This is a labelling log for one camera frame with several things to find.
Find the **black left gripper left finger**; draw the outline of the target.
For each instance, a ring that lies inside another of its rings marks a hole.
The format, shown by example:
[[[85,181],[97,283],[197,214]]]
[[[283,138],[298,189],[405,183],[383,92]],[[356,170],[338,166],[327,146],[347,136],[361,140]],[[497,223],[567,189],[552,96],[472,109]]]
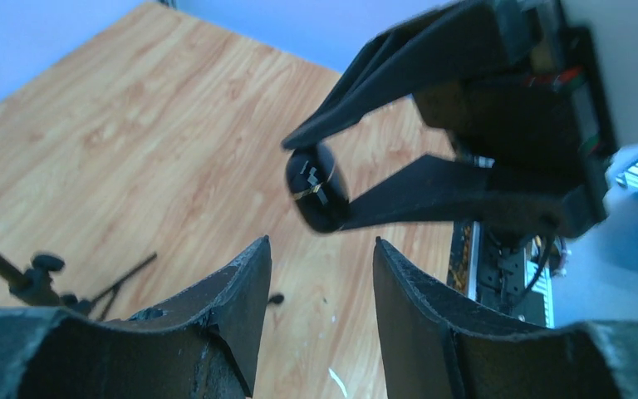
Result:
[[[251,397],[271,272],[262,236],[127,320],[0,308],[0,398]]]

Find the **black earbud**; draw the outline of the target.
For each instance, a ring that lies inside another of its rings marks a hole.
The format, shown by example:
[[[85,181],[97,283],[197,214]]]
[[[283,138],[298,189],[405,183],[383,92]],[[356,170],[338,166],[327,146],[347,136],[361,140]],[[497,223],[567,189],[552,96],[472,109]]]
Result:
[[[267,301],[268,305],[280,305],[284,302],[285,296],[281,293],[273,294]]]

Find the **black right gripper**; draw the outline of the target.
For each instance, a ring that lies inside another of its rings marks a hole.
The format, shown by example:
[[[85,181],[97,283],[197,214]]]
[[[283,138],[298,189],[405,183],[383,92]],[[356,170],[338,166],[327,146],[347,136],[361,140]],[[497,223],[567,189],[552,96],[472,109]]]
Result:
[[[569,22],[560,1],[520,6],[535,47],[519,66],[483,76],[518,61],[517,2],[455,2],[364,45],[282,141],[286,150],[313,146],[415,93],[424,122],[444,129],[459,155],[493,161],[423,155],[352,200],[342,229],[474,220],[576,238],[606,218],[618,141],[591,30]]]

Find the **black earbud charging case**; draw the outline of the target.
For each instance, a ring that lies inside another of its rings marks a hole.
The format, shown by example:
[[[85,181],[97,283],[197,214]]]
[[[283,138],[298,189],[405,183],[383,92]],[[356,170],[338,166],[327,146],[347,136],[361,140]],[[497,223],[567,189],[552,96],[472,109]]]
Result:
[[[331,148],[319,143],[294,150],[285,179],[292,201],[307,226],[330,234],[342,229],[350,216],[350,200],[341,168]]]

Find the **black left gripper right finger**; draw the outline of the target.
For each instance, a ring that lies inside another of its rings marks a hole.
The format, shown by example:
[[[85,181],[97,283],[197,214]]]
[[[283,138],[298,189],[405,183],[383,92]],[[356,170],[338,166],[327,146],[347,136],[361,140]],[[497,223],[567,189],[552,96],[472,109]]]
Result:
[[[391,398],[638,398],[638,321],[543,328],[477,303],[385,239],[373,254]]]

